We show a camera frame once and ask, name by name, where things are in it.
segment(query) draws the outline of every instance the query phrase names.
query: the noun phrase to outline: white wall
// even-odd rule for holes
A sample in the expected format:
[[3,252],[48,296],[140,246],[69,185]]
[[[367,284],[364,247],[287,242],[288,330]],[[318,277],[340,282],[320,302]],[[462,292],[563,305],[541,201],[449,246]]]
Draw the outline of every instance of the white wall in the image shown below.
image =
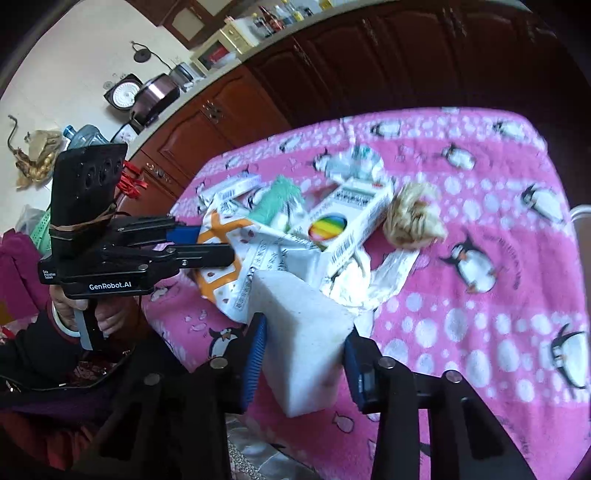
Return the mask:
[[[129,73],[145,82],[168,72],[155,57],[134,62],[131,40],[147,45],[172,66],[190,57],[164,27],[155,27],[125,0],[78,3],[37,42],[0,98],[0,145],[13,126],[9,114],[19,122],[13,146],[26,153],[23,138],[35,129],[93,124],[110,139],[125,114],[113,114],[103,98],[103,84]],[[0,234],[14,226],[26,203],[41,209],[50,203],[49,188],[17,192],[16,179],[13,156],[0,146]]]

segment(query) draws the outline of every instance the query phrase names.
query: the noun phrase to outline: barcode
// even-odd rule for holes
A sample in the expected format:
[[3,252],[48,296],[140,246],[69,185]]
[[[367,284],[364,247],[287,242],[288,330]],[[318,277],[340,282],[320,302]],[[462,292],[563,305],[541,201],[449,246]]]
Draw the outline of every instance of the barcode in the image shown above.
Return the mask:
[[333,254],[332,263],[335,263],[337,259],[345,254],[345,252],[349,249],[351,245],[353,245],[353,239],[355,237],[355,233],[351,232],[351,234],[343,241],[343,243],[338,247],[336,252]]

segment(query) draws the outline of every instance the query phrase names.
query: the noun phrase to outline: counter top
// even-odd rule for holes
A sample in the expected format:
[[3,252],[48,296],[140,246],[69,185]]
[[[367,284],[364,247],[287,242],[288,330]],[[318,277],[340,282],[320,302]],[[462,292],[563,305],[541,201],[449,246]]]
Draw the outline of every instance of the counter top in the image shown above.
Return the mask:
[[[313,15],[312,17],[306,18],[302,22],[297,22],[293,25],[290,25],[288,28],[277,32],[270,38],[262,41],[256,47],[250,49],[246,53],[242,55],[238,55],[236,60],[228,63],[227,65],[223,66],[219,70],[215,71],[211,75],[208,75],[203,80],[195,85],[191,90],[185,93],[181,93],[181,96],[173,102],[164,112],[160,114],[158,119],[149,127],[144,129],[139,135],[138,138],[129,146],[127,151],[127,159],[129,160],[131,157],[135,155],[135,153],[144,145],[144,143],[152,136],[152,134],[159,129],[171,116],[173,116],[182,106],[184,106],[187,102],[189,102],[193,97],[199,95],[205,88],[210,86],[213,82],[224,76],[225,74],[231,72],[233,69],[241,65],[242,63],[246,62],[248,59],[256,55],[257,53],[262,52],[266,48],[270,47],[271,45],[279,42],[283,38],[289,37],[294,33],[303,30],[304,28],[310,27],[311,25],[317,24],[328,18],[335,17],[340,14],[344,14],[347,12],[351,12],[353,10],[357,10],[364,7],[369,7],[371,5],[379,5],[385,4],[390,2],[396,2],[399,0],[355,0],[352,2],[348,2],[343,5],[338,5],[333,8],[329,8],[327,10],[323,10],[322,12]],[[512,7],[528,10],[528,8],[522,4],[519,0],[489,0],[492,2],[502,3],[505,5],[510,5]]]

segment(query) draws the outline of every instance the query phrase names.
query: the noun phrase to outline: red cloth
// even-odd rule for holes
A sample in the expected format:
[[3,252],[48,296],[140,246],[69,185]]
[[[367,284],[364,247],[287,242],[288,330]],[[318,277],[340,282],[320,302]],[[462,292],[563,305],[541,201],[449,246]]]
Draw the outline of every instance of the red cloth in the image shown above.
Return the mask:
[[86,427],[57,429],[46,426],[38,417],[11,411],[0,412],[0,427],[12,441],[36,460],[67,470],[90,445],[93,435]]
[[40,254],[32,240],[13,229],[0,244],[0,300],[14,320],[35,316],[49,300],[49,287],[39,282]]

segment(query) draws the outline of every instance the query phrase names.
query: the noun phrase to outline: water bottle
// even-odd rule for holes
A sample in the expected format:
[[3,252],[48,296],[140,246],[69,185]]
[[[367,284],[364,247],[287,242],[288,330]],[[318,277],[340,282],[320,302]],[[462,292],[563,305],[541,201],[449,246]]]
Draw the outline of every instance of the water bottle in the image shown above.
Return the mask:
[[99,129],[94,125],[85,125],[77,132],[73,126],[68,125],[64,130],[64,137],[70,139],[68,150],[88,147],[88,145],[104,145],[110,143],[100,134]]

